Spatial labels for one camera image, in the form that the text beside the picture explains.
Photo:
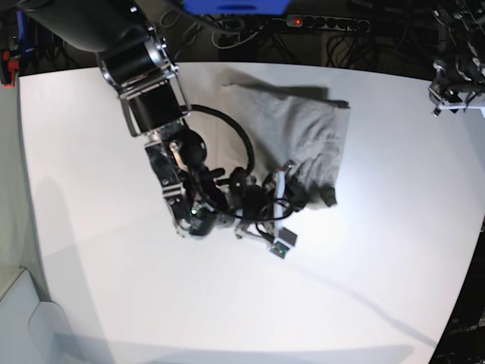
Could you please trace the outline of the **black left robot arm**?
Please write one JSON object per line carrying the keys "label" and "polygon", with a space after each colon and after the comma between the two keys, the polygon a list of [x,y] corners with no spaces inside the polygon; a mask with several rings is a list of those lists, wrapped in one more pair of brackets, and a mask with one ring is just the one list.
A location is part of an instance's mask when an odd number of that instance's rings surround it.
{"label": "black left robot arm", "polygon": [[433,113],[484,111],[484,2],[438,1],[433,15],[440,24],[436,76],[428,88]]}

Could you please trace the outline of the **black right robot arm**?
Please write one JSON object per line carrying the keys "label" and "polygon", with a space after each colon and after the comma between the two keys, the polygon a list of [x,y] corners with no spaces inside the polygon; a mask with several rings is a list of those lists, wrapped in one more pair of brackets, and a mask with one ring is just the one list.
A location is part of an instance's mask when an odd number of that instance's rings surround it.
{"label": "black right robot arm", "polygon": [[[178,67],[149,19],[133,1],[16,1],[14,6],[72,46],[95,54],[120,100],[131,136],[145,152],[181,236],[205,237],[217,226],[263,242],[277,256],[296,245],[283,220],[307,203],[283,171],[263,184],[253,175],[255,152],[231,116],[189,103]],[[231,127],[246,148],[247,165],[227,174],[206,166],[207,148],[186,117],[200,112]]]}

